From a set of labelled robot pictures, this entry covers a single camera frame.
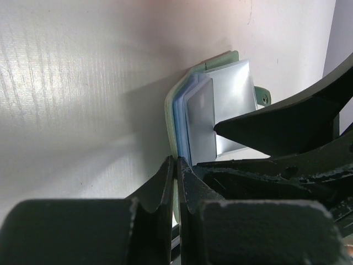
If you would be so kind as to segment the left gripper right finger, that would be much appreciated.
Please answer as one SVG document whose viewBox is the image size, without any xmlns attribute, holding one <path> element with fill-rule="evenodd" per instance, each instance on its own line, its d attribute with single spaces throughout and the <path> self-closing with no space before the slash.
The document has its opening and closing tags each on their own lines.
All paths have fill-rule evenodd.
<svg viewBox="0 0 353 265">
<path fill-rule="evenodd" d="M 344 264 L 331 214 L 312 200 L 226 200 L 177 161 L 182 264 Z"/>
</svg>

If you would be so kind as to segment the green leather card holder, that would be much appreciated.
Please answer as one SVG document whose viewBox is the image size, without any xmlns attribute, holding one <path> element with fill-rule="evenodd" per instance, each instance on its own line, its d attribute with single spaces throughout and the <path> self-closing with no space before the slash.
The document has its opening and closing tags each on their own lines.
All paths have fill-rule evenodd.
<svg viewBox="0 0 353 265">
<path fill-rule="evenodd" d="M 188 70 L 164 102 L 172 156 L 190 165 L 214 161 L 244 145 L 219 136 L 214 127 L 230 118 L 271 105 L 271 93 L 254 85 L 249 60 L 227 51 Z"/>
</svg>

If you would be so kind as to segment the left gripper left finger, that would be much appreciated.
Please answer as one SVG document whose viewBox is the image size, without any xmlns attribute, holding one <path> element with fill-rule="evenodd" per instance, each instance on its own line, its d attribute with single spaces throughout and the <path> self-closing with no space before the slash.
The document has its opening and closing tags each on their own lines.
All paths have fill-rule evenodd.
<svg viewBox="0 0 353 265">
<path fill-rule="evenodd" d="M 1 227 L 2 264 L 169 264 L 174 160 L 125 199 L 33 199 Z"/>
</svg>

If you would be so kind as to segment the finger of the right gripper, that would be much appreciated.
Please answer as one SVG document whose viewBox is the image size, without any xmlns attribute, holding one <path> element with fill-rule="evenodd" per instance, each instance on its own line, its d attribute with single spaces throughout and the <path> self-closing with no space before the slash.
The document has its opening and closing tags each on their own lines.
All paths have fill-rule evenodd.
<svg viewBox="0 0 353 265">
<path fill-rule="evenodd" d="M 204 162 L 193 170 L 226 199 L 316 200 L 335 220 L 352 214 L 350 137 L 299 155 Z"/>
<path fill-rule="evenodd" d="M 352 98 L 352 56 L 307 89 L 217 123 L 217 135 L 270 156 L 303 153 L 331 139 L 328 129 Z"/>
</svg>

